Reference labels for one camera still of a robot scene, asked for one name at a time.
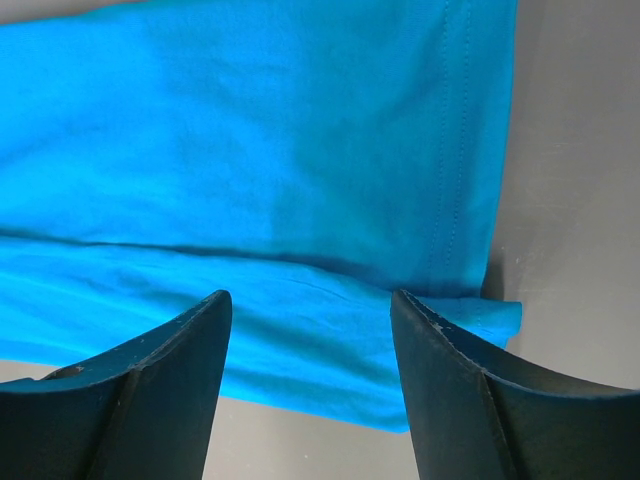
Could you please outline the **bright blue t shirt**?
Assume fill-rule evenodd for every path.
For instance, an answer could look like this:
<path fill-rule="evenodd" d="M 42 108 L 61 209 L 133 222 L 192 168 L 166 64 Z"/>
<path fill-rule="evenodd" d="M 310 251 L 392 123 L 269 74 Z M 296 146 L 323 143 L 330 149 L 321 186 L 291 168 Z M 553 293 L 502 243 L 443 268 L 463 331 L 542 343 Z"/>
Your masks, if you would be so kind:
<path fill-rule="evenodd" d="M 405 290 L 497 346 L 482 283 L 513 1 L 150 1 L 1 30 L 1 355 L 64 366 L 216 290 L 224 396 L 407 430 Z"/>

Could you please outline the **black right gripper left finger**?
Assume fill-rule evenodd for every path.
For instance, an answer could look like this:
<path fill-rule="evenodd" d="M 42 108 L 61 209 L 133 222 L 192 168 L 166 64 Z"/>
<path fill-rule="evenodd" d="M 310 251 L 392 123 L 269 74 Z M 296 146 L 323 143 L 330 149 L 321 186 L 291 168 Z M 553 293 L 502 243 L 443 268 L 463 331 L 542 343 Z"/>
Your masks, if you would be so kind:
<path fill-rule="evenodd" d="M 202 478 L 231 323 L 217 291 L 97 356 L 2 383 L 2 478 Z"/>

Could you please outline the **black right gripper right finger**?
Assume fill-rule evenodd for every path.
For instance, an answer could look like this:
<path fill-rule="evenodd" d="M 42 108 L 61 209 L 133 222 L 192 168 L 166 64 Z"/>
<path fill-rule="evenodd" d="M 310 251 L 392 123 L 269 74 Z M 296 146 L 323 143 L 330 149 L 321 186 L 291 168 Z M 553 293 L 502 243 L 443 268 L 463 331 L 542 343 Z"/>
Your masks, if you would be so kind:
<path fill-rule="evenodd" d="M 638 478 L 638 391 L 524 360 L 406 291 L 391 325 L 420 478 Z"/>

